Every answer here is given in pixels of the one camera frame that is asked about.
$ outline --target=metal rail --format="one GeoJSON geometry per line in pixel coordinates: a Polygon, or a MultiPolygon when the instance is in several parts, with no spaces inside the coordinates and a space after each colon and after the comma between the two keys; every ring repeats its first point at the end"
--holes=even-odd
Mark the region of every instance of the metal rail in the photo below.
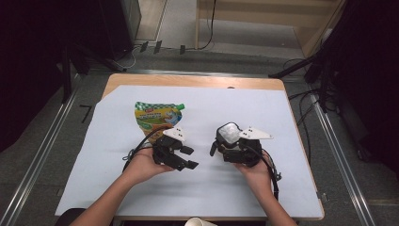
{"type": "MultiPolygon", "coordinates": [[[[311,96],[312,102],[315,103],[316,97],[311,96]]],[[[355,206],[356,212],[358,213],[359,220],[363,226],[373,226],[375,225],[374,218],[369,209],[367,201],[365,200],[363,193],[359,187],[358,182],[346,160],[346,157],[341,148],[340,142],[335,135],[334,129],[332,128],[331,122],[329,120],[328,114],[324,113],[318,103],[315,104],[315,110],[317,116],[322,124],[322,127],[326,133],[329,146],[331,147],[332,153],[337,161],[338,169],[341,172],[343,181],[348,189],[349,196],[355,206]]]]}
{"type": "Polygon", "coordinates": [[[3,215],[0,221],[0,226],[12,226],[17,221],[17,218],[20,215],[22,208],[24,207],[24,204],[33,188],[33,185],[39,177],[44,162],[53,147],[59,130],[68,116],[68,113],[75,99],[76,92],[77,90],[79,90],[82,79],[80,76],[76,75],[74,80],[74,82],[76,83],[76,88],[74,89],[71,97],[66,101],[66,103],[62,104],[59,108],[56,114],[56,118],[53,120],[53,123],[47,131],[43,142],[39,146],[39,149],[35,157],[33,158],[28,170],[26,171],[23,180],[20,182],[17,189],[15,190],[15,193],[11,199],[11,202],[8,205],[6,213],[3,215]]]}

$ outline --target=black equipment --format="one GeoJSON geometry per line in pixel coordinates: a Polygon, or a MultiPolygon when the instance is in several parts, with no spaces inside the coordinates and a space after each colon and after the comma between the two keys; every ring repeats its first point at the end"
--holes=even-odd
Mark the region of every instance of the black equipment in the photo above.
{"type": "Polygon", "coordinates": [[[264,151],[258,139],[243,138],[250,137],[246,131],[242,131],[234,122],[220,126],[216,130],[216,141],[212,144],[210,155],[214,156],[216,149],[223,154],[223,160],[231,163],[241,163],[247,167],[254,167],[262,160],[270,174],[273,183],[274,196],[279,199],[279,187],[277,181],[281,180],[281,173],[277,172],[276,166],[270,154],[264,151]]]}
{"type": "Polygon", "coordinates": [[[133,50],[141,20],[137,0],[71,0],[64,10],[70,41],[114,60],[133,50]]]}
{"type": "Polygon", "coordinates": [[[319,104],[326,112],[328,82],[339,91],[338,107],[359,158],[379,160],[399,178],[398,1],[346,1],[340,21],[309,58],[269,77],[282,78],[308,64],[308,83],[321,76],[319,104]]]}
{"type": "MultiPolygon", "coordinates": [[[[151,137],[157,131],[165,130],[165,129],[170,129],[170,128],[166,127],[166,126],[157,128],[156,130],[149,133],[140,142],[140,144],[138,144],[137,148],[132,149],[129,152],[128,156],[123,158],[124,160],[127,160],[125,166],[123,167],[123,170],[125,170],[127,168],[127,166],[129,166],[129,163],[132,161],[132,159],[135,157],[135,154],[139,150],[147,148],[147,147],[143,147],[143,144],[149,137],[151,137]]],[[[190,160],[186,161],[174,153],[176,150],[179,150],[181,153],[190,155],[191,153],[194,152],[194,150],[190,147],[184,146],[180,140],[173,138],[173,137],[162,135],[152,145],[152,149],[153,149],[152,158],[156,164],[165,164],[165,165],[170,166],[178,171],[181,171],[184,168],[193,170],[199,164],[197,162],[193,162],[190,160]]]]}

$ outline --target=black cable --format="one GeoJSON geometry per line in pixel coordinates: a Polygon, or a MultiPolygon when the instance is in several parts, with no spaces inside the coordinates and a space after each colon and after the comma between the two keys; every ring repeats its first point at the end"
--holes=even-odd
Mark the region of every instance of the black cable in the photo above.
{"type": "Polygon", "coordinates": [[[318,58],[318,54],[316,53],[316,54],[309,56],[308,58],[305,58],[304,60],[296,63],[295,65],[289,67],[288,69],[286,69],[282,72],[269,74],[269,78],[282,78],[289,73],[293,73],[296,70],[301,69],[301,68],[307,66],[308,64],[313,63],[313,61],[316,60],[317,58],[318,58]]]}
{"type": "Polygon", "coordinates": [[[270,178],[271,178],[272,183],[273,183],[273,195],[274,195],[274,197],[276,198],[276,200],[278,200],[278,199],[279,199],[279,186],[277,185],[278,173],[277,173],[276,166],[274,165],[273,160],[272,160],[272,157],[270,156],[270,154],[269,154],[268,152],[266,152],[267,155],[268,155],[268,157],[271,159],[271,162],[272,162],[272,164],[273,164],[273,169],[272,169],[272,167],[267,163],[266,159],[264,159],[264,157],[263,157],[262,154],[256,152],[253,148],[249,147],[249,146],[246,145],[246,144],[241,144],[241,145],[243,145],[245,148],[249,149],[250,151],[252,151],[252,152],[255,153],[256,155],[258,155],[258,157],[260,157],[260,158],[262,159],[262,161],[266,164],[266,166],[267,166],[267,171],[269,172],[270,178]]]}
{"type": "Polygon", "coordinates": [[[299,101],[300,120],[298,122],[299,122],[299,124],[300,123],[303,124],[303,129],[305,130],[306,141],[308,143],[308,162],[309,162],[309,166],[310,166],[311,165],[311,139],[310,139],[310,136],[309,136],[308,126],[305,123],[305,118],[306,118],[306,115],[308,115],[309,112],[311,112],[313,104],[311,104],[311,106],[308,108],[307,113],[305,114],[305,116],[303,115],[303,112],[302,112],[302,103],[303,103],[303,100],[305,99],[305,97],[307,95],[308,94],[303,95],[303,97],[299,101]]]}
{"type": "Polygon", "coordinates": [[[309,93],[317,93],[319,91],[319,89],[312,89],[312,90],[308,90],[308,91],[304,91],[304,92],[299,92],[299,93],[297,93],[297,94],[293,94],[293,95],[291,95],[291,96],[289,96],[288,97],[288,100],[293,100],[294,98],[296,98],[296,97],[298,97],[298,96],[301,96],[301,95],[307,95],[307,94],[309,94],[309,93]]]}
{"type": "Polygon", "coordinates": [[[329,108],[326,105],[326,109],[328,111],[337,112],[337,95],[335,93],[337,93],[337,90],[335,89],[334,85],[329,82],[327,87],[327,96],[329,96],[329,98],[326,99],[326,103],[332,103],[334,108],[329,108]]]}
{"type": "Polygon", "coordinates": [[[212,11],[212,21],[211,21],[211,37],[208,40],[208,43],[206,43],[205,46],[202,46],[198,48],[198,50],[203,50],[206,47],[208,47],[209,43],[211,43],[212,37],[214,36],[214,18],[215,18],[215,7],[216,7],[216,0],[214,0],[214,9],[212,11]]]}
{"type": "Polygon", "coordinates": [[[284,62],[284,64],[282,65],[282,69],[285,71],[285,70],[286,70],[285,66],[287,65],[287,63],[289,63],[289,62],[291,62],[291,61],[294,61],[294,60],[304,60],[304,58],[293,58],[293,59],[289,59],[289,60],[287,60],[287,61],[284,62]]]}
{"type": "Polygon", "coordinates": [[[146,140],[149,139],[150,137],[152,137],[152,135],[154,135],[156,132],[163,130],[163,129],[170,129],[170,127],[161,126],[161,127],[154,129],[153,131],[151,131],[149,134],[146,135],[146,137],[144,137],[143,140],[141,140],[141,142],[137,145],[137,147],[132,149],[127,156],[123,157],[123,160],[127,160],[128,162],[131,161],[133,156],[135,156],[135,154],[142,149],[141,146],[146,142],[146,140]]]}

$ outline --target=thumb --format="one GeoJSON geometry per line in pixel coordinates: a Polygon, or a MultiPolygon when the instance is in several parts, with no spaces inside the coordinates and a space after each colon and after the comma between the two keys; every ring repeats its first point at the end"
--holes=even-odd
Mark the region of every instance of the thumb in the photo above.
{"type": "Polygon", "coordinates": [[[174,168],[167,166],[167,165],[157,165],[156,166],[157,173],[168,172],[168,171],[174,171],[174,168]]]}
{"type": "Polygon", "coordinates": [[[244,166],[243,164],[238,164],[238,163],[233,163],[233,165],[242,173],[244,173],[244,171],[246,170],[246,166],[244,166]]]}

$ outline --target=person's left hand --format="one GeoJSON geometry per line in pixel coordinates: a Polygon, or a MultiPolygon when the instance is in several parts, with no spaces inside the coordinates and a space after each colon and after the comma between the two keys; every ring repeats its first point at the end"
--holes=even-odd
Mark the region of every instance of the person's left hand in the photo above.
{"type": "Polygon", "coordinates": [[[156,164],[153,161],[152,152],[152,148],[138,151],[129,166],[121,175],[122,177],[125,177],[129,183],[132,183],[132,186],[145,182],[162,172],[174,170],[169,166],[156,164]]]}

